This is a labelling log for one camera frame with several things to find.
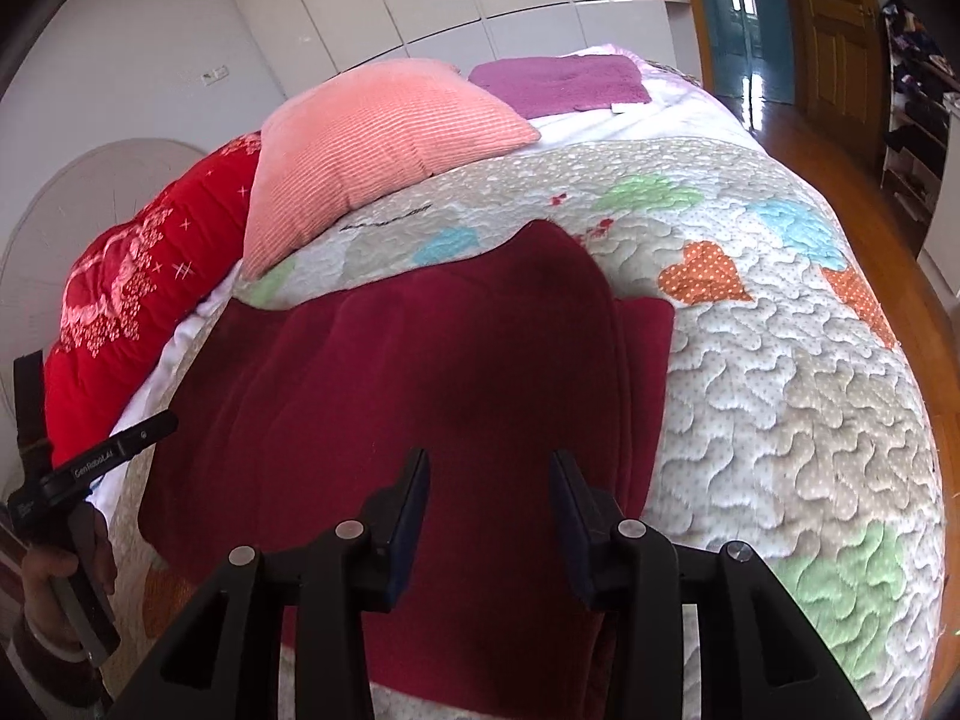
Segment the dark red garment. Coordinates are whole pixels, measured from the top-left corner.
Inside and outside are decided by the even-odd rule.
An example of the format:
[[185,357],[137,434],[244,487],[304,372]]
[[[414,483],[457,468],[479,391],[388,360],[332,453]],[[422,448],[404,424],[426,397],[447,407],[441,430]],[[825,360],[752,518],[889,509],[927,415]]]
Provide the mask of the dark red garment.
[[371,678],[496,717],[597,717],[601,620],[569,580],[550,459],[643,510],[672,328],[669,302],[615,296],[548,221],[290,310],[231,302],[172,400],[140,533],[200,583],[236,546],[297,548],[358,514],[425,450],[409,588],[364,626]]

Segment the cluttered clothes rack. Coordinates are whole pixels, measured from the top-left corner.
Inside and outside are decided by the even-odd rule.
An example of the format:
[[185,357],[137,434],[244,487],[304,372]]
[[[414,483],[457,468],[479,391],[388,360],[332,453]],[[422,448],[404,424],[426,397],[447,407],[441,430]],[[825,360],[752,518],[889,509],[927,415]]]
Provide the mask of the cluttered clothes rack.
[[889,118],[880,188],[913,254],[926,240],[939,200],[958,75],[905,0],[880,10],[889,59]]

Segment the patchwork quilted bedspread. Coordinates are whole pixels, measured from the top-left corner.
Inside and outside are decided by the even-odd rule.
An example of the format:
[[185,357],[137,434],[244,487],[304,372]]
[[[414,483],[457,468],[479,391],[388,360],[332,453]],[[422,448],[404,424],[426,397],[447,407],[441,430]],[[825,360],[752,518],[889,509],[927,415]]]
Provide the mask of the patchwork quilted bedspread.
[[877,718],[928,700],[946,582],[928,411],[838,218],[758,148],[604,140],[478,161],[345,216],[185,319],[122,413],[164,408],[230,299],[280,310],[480,254],[532,220],[622,298],[674,304],[644,516],[698,548],[754,546]]

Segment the red patterned duvet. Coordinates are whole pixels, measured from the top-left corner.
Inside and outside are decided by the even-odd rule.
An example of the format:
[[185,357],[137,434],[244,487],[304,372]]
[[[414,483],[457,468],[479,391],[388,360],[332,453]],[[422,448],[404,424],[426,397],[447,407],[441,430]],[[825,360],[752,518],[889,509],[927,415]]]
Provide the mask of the red patterned duvet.
[[231,140],[70,268],[44,371],[53,465],[107,439],[176,327],[239,262],[259,154],[257,132]]

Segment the round grey headboard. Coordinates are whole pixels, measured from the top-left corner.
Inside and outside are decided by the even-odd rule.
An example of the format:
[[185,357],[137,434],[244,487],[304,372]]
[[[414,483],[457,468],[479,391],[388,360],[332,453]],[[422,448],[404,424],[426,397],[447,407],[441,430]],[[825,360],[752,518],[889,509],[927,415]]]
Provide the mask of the round grey headboard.
[[101,232],[132,218],[204,155],[166,138],[98,146],[34,195],[2,247],[2,488],[21,481],[13,424],[18,356],[47,349],[59,330],[65,277]]

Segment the pink ribbed pillow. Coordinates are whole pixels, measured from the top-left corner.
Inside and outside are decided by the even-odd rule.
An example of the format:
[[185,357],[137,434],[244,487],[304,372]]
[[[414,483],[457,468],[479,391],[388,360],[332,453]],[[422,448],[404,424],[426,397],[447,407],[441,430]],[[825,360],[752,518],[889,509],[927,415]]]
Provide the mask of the pink ribbed pillow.
[[441,60],[340,73],[286,101],[262,126],[242,276],[262,277],[386,195],[539,140],[512,107]]

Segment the purple fuzzy towel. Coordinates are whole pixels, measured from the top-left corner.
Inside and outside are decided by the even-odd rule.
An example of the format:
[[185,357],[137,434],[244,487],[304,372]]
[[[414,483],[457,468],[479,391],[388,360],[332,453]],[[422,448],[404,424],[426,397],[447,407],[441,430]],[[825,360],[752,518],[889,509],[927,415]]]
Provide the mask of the purple fuzzy towel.
[[615,54],[496,60],[477,65],[469,82],[524,119],[651,101],[640,69]]

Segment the wooden door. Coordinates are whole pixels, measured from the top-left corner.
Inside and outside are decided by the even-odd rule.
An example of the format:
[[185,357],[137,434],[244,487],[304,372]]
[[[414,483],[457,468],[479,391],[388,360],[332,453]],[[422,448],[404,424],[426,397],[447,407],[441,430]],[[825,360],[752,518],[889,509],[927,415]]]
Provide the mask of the wooden door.
[[797,104],[817,128],[875,171],[889,114],[877,0],[788,0]]

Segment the teal door frame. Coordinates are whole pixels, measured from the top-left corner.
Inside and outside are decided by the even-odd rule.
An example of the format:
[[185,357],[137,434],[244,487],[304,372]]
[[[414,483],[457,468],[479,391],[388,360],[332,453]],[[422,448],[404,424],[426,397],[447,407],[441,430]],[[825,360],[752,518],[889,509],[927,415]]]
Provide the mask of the teal door frame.
[[796,102],[788,0],[703,0],[716,96]]

